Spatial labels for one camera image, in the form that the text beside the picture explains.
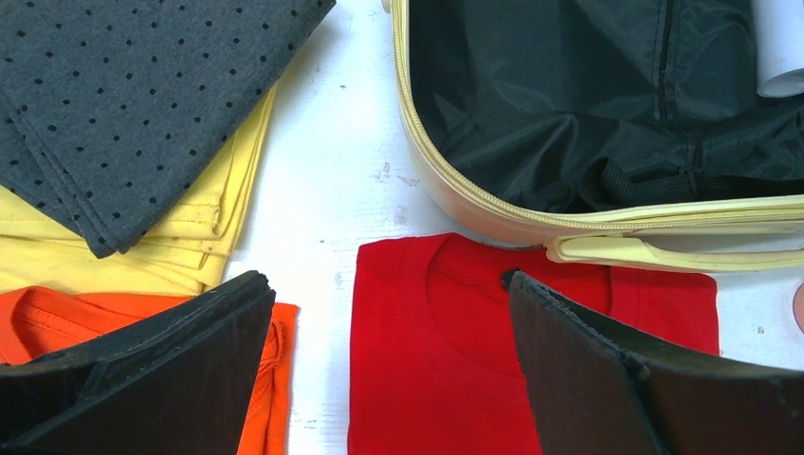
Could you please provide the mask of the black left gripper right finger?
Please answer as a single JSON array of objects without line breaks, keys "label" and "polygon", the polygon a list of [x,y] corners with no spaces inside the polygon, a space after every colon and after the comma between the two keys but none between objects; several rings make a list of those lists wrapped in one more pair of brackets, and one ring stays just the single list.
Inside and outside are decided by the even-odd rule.
[{"label": "black left gripper right finger", "polygon": [[508,279],[545,454],[799,454],[803,374],[704,354]]}]

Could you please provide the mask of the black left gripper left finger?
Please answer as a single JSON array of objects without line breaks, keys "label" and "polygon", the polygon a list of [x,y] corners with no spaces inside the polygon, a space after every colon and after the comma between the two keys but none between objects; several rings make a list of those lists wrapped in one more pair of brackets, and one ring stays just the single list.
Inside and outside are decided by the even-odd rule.
[{"label": "black left gripper left finger", "polygon": [[5,454],[234,454],[275,292],[248,271],[185,303],[1,368]]}]

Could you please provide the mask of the red printed t-shirt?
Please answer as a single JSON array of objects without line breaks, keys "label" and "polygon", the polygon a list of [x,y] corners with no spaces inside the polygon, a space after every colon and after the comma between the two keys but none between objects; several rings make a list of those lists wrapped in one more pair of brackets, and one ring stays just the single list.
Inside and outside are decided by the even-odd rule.
[{"label": "red printed t-shirt", "polygon": [[505,275],[717,354],[717,285],[700,274],[556,264],[457,233],[362,246],[350,341],[352,454],[537,454]]}]

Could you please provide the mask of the dark grey dotted cloth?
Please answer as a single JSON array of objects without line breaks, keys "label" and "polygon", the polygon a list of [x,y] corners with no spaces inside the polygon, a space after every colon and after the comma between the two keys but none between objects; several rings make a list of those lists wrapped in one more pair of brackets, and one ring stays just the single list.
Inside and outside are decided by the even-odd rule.
[{"label": "dark grey dotted cloth", "polygon": [[281,77],[330,1],[5,1],[1,182],[123,253]]}]

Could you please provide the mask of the white spray bottle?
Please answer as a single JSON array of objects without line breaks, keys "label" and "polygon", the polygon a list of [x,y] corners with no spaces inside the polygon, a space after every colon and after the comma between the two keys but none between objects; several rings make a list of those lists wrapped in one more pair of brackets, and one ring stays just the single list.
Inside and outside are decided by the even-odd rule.
[{"label": "white spray bottle", "polygon": [[764,98],[803,93],[803,1],[751,2],[757,43],[757,92]]}]

